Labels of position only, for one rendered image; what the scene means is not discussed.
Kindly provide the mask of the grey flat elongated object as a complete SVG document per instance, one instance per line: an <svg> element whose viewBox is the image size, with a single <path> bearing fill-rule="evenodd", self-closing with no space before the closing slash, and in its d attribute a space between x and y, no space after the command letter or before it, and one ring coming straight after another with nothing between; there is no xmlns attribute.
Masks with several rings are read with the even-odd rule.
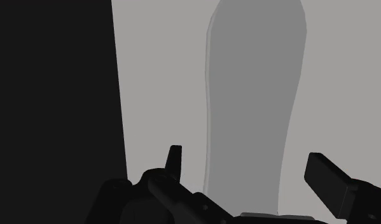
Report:
<svg viewBox="0 0 381 224"><path fill-rule="evenodd" d="M220 0L212 14L203 191L233 216L278 213L306 37L301 0Z"/></svg>

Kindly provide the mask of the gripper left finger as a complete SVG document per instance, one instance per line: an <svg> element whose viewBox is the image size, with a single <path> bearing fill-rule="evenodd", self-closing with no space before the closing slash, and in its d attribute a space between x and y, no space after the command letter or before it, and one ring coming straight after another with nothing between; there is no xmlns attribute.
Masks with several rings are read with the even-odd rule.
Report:
<svg viewBox="0 0 381 224"><path fill-rule="evenodd" d="M182 146L172 145L165 167L145 171L138 183L105 181L85 224L233 224L233 216L181 183Z"/></svg>

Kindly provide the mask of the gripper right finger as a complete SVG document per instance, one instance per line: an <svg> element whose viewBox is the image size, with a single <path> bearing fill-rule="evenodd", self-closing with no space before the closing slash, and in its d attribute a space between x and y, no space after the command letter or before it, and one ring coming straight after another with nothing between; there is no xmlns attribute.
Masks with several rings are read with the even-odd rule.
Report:
<svg viewBox="0 0 381 224"><path fill-rule="evenodd" d="M336 219L381 224L381 188L351 178L322 153L308 154L304 180Z"/></svg>

